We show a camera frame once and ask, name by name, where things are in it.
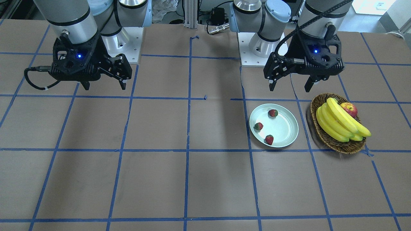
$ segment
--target wicker basket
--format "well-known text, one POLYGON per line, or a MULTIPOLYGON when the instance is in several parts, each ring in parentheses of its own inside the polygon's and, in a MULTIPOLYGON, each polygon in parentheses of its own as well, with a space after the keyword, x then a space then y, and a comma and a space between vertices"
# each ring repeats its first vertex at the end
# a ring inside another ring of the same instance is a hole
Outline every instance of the wicker basket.
MULTIPOLYGON (((322 93, 314 97, 314 99, 311 101, 310 104, 310 113, 311 113, 311 118, 313 120, 313 124, 315 127, 315 130, 321 139, 327 145, 329 148, 331 148, 334 151, 344 153, 344 154, 354 154, 358 153, 361 151, 361 149, 365 145, 365 140, 366 138, 364 137, 362 141, 348 141, 348 142, 339 142, 335 140, 334 138, 330 137, 318 124, 317 118, 315 116, 315 112, 317 109, 323 105, 323 103, 327 102, 327 99, 333 97, 338 99, 338 104, 348 102, 347 99, 345 99, 342 96, 339 96, 334 93, 322 93)), ((361 120, 358 116, 355 117, 355 120, 357 120, 359 123, 361 123, 361 120)))

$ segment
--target red strawberry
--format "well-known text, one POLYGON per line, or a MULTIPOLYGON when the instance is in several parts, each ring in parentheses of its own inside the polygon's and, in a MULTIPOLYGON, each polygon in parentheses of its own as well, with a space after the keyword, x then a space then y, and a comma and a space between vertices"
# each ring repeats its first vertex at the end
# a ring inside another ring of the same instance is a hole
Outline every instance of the red strawberry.
POLYGON ((275 109, 271 109, 271 110, 268 111, 268 114, 269 114, 271 117, 276 117, 276 116, 278 115, 278 111, 275 110, 275 109))
POLYGON ((263 124, 258 122, 254 125, 254 129, 260 131, 261 129, 263 129, 263 124))
POLYGON ((272 136, 272 135, 268 135, 268 136, 266 136, 266 142, 269 144, 269 145, 272 145, 272 142, 274 141, 274 137, 272 136))

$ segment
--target plate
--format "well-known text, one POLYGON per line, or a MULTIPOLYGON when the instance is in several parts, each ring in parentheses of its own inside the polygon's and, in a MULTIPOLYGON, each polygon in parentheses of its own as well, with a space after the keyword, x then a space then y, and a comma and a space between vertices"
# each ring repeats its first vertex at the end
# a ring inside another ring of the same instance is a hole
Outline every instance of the plate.
POLYGON ((298 135, 298 123, 294 115, 285 107, 277 104, 262 104, 256 107, 251 112, 249 125, 251 132, 260 142, 273 148, 282 148, 292 144, 298 135), (276 117, 268 115, 271 109, 278 111, 276 117), (254 125, 258 122, 263 124, 263 129, 260 131, 254 129, 254 125), (267 135, 274 137, 272 145, 266 143, 267 135))

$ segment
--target bunch of bananas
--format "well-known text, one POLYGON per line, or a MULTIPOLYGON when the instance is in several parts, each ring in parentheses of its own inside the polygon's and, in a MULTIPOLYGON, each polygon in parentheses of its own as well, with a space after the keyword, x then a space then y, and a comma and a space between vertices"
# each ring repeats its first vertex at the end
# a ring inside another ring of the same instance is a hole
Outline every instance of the bunch of bananas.
POLYGON ((334 98, 328 98, 316 111, 321 128, 332 138, 340 142, 361 141, 371 136, 371 132, 351 117, 334 98))

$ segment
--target apple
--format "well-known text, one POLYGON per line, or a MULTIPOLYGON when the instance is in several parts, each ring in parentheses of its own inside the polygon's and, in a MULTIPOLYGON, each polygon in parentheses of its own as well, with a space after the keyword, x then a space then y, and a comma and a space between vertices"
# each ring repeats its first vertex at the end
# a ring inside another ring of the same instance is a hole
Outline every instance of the apple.
POLYGON ((342 103, 340 106, 353 118, 357 116, 357 107, 352 103, 342 103))

